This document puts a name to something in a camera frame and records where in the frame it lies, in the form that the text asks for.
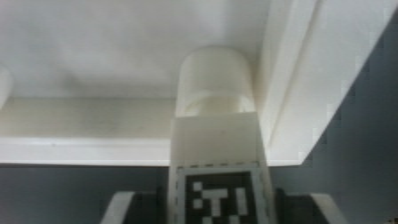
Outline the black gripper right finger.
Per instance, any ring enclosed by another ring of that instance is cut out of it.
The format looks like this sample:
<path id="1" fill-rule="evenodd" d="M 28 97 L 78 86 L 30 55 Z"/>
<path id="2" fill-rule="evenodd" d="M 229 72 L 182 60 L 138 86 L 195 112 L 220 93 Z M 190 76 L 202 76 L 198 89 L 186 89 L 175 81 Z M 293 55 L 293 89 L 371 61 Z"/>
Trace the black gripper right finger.
<path id="1" fill-rule="evenodd" d="M 287 194 L 275 190 L 278 224 L 344 224 L 344 215 L 328 194 Z"/>

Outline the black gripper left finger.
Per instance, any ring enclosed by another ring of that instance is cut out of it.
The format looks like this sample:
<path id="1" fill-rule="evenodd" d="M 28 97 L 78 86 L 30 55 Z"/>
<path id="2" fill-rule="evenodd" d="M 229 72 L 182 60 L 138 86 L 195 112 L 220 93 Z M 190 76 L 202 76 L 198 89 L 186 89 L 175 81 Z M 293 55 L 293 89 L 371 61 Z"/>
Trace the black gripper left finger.
<path id="1" fill-rule="evenodd" d="M 99 224 L 165 224 L 161 198 L 154 192 L 118 191 Z"/>

